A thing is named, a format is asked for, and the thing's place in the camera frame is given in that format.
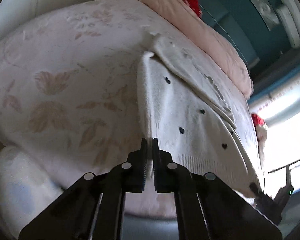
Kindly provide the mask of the white knit sweater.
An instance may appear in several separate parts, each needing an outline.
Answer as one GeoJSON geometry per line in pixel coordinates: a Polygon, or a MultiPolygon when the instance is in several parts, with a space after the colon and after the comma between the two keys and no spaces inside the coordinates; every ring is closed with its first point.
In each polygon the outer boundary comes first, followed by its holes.
{"type": "Polygon", "coordinates": [[[251,198],[262,176],[247,101],[194,45],[153,35],[138,67],[143,132],[190,172],[216,174],[251,198]]]}

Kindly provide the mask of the pink floral bedspread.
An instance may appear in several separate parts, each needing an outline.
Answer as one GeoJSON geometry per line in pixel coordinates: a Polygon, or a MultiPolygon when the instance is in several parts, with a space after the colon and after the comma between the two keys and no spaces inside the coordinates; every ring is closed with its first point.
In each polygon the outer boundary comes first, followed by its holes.
{"type": "Polygon", "coordinates": [[[5,37],[0,42],[4,148],[26,153],[62,189],[86,172],[106,173],[125,161],[146,138],[138,67],[157,34],[207,55],[137,0],[56,10],[5,37]]]}

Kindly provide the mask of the red and white plush toy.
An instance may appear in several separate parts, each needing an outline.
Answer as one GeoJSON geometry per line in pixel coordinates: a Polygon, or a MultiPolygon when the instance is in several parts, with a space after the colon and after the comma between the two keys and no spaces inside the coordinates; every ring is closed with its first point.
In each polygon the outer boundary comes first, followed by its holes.
{"type": "Polygon", "coordinates": [[[264,161],[264,145],[267,139],[268,126],[266,122],[259,117],[256,113],[251,113],[251,118],[256,131],[257,142],[258,142],[258,153],[260,161],[264,161]]]}

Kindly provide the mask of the white pillow on floor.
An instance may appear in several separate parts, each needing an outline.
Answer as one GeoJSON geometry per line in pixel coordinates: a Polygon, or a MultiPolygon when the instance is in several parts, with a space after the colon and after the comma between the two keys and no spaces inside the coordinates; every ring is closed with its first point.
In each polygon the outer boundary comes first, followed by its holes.
{"type": "Polygon", "coordinates": [[[0,151],[0,213],[14,238],[62,193],[26,153],[15,146],[0,151]]]}

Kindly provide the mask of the pink folded quilt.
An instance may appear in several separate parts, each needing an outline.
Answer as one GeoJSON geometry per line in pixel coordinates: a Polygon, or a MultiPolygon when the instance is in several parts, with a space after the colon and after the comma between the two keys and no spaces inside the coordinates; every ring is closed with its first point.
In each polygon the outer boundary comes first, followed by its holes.
{"type": "Polygon", "coordinates": [[[234,46],[221,34],[208,26],[193,10],[197,0],[138,0],[179,29],[202,51],[218,64],[246,99],[254,85],[244,61],[234,46]]]}

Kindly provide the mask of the teal headboard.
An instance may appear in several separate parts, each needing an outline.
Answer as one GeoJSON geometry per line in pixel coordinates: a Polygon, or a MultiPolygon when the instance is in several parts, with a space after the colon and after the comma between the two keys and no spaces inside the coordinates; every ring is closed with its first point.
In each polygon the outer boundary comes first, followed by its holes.
{"type": "Polygon", "coordinates": [[[202,20],[236,48],[254,78],[280,58],[295,57],[282,23],[268,29],[251,0],[198,0],[202,20]]]}

